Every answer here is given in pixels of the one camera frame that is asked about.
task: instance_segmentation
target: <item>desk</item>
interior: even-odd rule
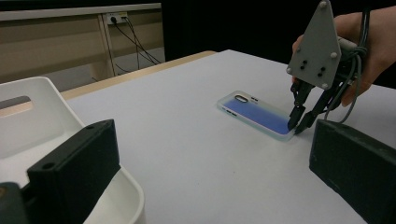
[[[240,90],[291,111],[286,65],[233,50],[206,54],[64,92],[85,124],[115,120],[120,162],[145,191],[147,223],[365,223],[309,170],[313,128],[279,142],[216,108]],[[320,94],[313,89],[307,110]],[[395,97],[373,86],[346,124],[396,147]],[[329,119],[346,112],[337,108]]]

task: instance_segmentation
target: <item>white plastic bin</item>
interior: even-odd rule
[[[28,183],[26,170],[85,125],[46,77],[0,84],[0,182]],[[142,188],[121,166],[85,223],[145,224]]]

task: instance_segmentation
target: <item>tabletop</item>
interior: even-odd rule
[[[147,223],[365,223],[309,170],[314,128],[281,142],[216,107],[244,91],[291,111],[286,67],[224,50],[64,96],[87,125],[115,120],[120,162],[145,192]],[[320,94],[312,90],[307,111]],[[373,86],[345,124],[396,147],[395,97]],[[329,119],[346,112],[339,107]]]

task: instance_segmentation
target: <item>dark background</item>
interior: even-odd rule
[[[205,50],[233,49],[280,63],[289,63],[291,45],[304,33],[319,0],[0,0],[0,11],[64,7],[103,7],[162,3],[165,60]],[[395,0],[332,0],[334,16],[396,5]],[[377,85],[396,89],[396,65]]]

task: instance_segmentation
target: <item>black backdrop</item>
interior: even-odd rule
[[[166,61],[205,50],[233,49],[288,63],[291,45],[304,33],[319,0],[228,1],[165,0],[163,37]],[[332,0],[334,16],[396,5],[394,0]],[[396,88],[395,64],[375,84]]]

